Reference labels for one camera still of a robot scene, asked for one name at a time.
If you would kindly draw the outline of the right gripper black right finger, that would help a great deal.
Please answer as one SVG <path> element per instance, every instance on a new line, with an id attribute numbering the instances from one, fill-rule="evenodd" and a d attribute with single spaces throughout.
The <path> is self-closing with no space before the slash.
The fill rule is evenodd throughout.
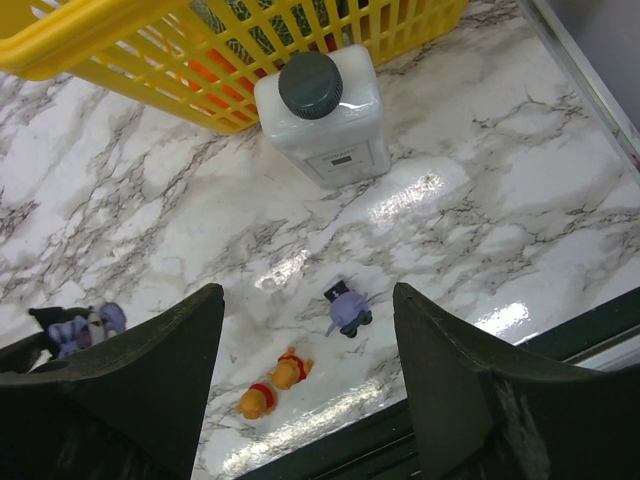
<path id="1" fill-rule="evenodd" d="M 513 346 L 414 287 L 394 325 L 426 479 L 635 479 L 639 370 L 603 372 Z"/>

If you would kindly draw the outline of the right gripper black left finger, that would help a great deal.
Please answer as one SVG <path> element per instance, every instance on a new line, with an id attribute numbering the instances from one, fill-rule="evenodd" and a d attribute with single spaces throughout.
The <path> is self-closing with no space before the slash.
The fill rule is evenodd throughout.
<path id="1" fill-rule="evenodd" d="M 5 479 L 187 479 L 224 318 L 210 283 L 166 312 L 38 363 L 37 333 L 1 351 Z"/>

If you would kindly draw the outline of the black hat donkey toy back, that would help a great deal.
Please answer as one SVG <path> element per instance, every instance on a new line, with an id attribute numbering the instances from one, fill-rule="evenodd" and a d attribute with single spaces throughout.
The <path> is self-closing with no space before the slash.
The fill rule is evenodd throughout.
<path id="1" fill-rule="evenodd" d="M 44 347 L 53 359 L 60 359 L 88 349 L 116 335 L 127 327 L 122 308 L 114 302 L 89 307 L 30 308 L 44 332 Z"/>

